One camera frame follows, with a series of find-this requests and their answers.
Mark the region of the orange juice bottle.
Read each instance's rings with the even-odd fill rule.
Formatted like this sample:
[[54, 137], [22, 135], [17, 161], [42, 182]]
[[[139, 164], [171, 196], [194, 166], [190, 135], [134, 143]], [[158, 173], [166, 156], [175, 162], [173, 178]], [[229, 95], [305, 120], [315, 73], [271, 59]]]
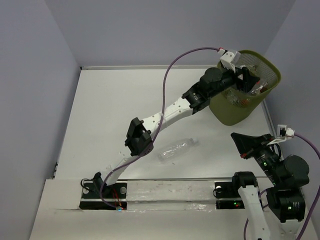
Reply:
[[239, 105], [241, 108], [247, 108], [251, 103], [250, 97], [243, 97], [239, 100]]

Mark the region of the red cap red label bottle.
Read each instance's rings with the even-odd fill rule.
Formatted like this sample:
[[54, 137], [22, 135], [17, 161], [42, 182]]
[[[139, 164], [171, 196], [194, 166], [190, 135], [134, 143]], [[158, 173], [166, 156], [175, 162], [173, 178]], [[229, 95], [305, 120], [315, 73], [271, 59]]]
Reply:
[[269, 86], [268, 82], [260, 80], [253, 86], [249, 94], [251, 96], [260, 95], [268, 90], [268, 86]]

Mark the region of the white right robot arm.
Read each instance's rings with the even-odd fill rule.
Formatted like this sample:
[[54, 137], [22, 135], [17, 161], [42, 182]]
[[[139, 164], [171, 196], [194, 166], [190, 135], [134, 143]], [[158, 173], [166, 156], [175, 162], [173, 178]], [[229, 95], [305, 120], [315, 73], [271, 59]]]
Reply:
[[[235, 132], [230, 136], [240, 157], [246, 160], [253, 158], [272, 183], [272, 187], [265, 190], [268, 207], [282, 227], [288, 225], [292, 229], [290, 235], [294, 236], [305, 217], [306, 203], [301, 187], [310, 182], [310, 169], [303, 158], [289, 155], [281, 159], [281, 153], [274, 151], [280, 147], [280, 143], [293, 136], [274, 137], [270, 134], [250, 136]], [[282, 239], [282, 236], [272, 233], [268, 226], [261, 204], [262, 191], [252, 172], [236, 172], [232, 177], [230, 190], [243, 201], [252, 239]]]

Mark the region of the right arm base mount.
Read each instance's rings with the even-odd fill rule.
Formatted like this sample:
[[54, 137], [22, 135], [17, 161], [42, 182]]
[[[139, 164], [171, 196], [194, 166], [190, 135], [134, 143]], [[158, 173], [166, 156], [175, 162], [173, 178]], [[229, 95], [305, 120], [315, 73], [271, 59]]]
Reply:
[[216, 181], [212, 191], [217, 210], [244, 209], [245, 205], [231, 181]]

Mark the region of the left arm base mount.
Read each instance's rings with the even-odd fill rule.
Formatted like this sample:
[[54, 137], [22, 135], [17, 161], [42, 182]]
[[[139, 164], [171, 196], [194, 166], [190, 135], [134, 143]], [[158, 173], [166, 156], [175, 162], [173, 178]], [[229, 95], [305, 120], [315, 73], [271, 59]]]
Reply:
[[99, 189], [91, 179], [83, 178], [80, 186], [82, 188], [79, 203], [81, 210], [124, 211], [127, 209], [128, 184], [126, 182], [120, 181], [105, 187], [102, 191], [104, 201], [100, 198]]

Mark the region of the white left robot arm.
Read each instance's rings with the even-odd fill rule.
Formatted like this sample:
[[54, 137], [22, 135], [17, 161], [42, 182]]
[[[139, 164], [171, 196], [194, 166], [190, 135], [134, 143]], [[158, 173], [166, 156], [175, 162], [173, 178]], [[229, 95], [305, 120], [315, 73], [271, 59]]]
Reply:
[[238, 91], [248, 93], [259, 81], [260, 77], [245, 66], [235, 69], [210, 67], [177, 101], [169, 106], [163, 106], [160, 112], [150, 117], [132, 119], [124, 149], [119, 153], [118, 165], [94, 175], [92, 179], [94, 193], [101, 199], [108, 196], [124, 170], [153, 150], [160, 131], [203, 110], [210, 104], [211, 98], [224, 90], [235, 86]]

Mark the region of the clear bottle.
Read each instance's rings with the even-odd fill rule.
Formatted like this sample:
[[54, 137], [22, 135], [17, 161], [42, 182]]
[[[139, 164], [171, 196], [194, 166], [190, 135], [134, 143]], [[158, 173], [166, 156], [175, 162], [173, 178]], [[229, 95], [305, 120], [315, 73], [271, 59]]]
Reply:
[[180, 139], [161, 148], [156, 156], [160, 162], [165, 162], [187, 153], [191, 148], [198, 145], [199, 140], [197, 138], [191, 137]]

